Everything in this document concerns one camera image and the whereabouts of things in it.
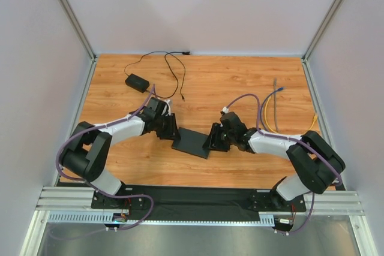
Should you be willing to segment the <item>black network switch box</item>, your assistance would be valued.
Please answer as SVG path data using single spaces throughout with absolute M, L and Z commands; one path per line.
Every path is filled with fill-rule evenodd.
M 210 150 L 203 147 L 208 135 L 186 128 L 179 128 L 179 140 L 174 140 L 172 149 L 192 156 L 208 159 Z

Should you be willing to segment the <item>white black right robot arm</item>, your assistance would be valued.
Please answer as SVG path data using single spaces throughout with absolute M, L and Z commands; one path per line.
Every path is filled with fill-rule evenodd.
M 267 132 L 247 128 L 234 112 L 223 113 L 220 122 L 212 124 L 203 148 L 227 152 L 231 146 L 240 151 L 268 154 L 288 159 L 295 174 L 281 179 L 272 189 L 285 201 L 312 192 L 323 194 L 334 180 L 342 183 L 346 168 L 341 157 L 315 131 L 303 135 Z

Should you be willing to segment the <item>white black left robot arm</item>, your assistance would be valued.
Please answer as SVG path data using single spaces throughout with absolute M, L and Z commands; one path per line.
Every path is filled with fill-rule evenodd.
M 58 168 L 66 168 L 94 189 L 117 197 L 124 183 L 106 168 L 110 148 L 150 132 L 155 132 L 161 140 L 179 140 L 176 116 L 171 108 L 171 100 L 152 97 L 145 106 L 115 121 L 96 125 L 81 122 L 59 149 Z

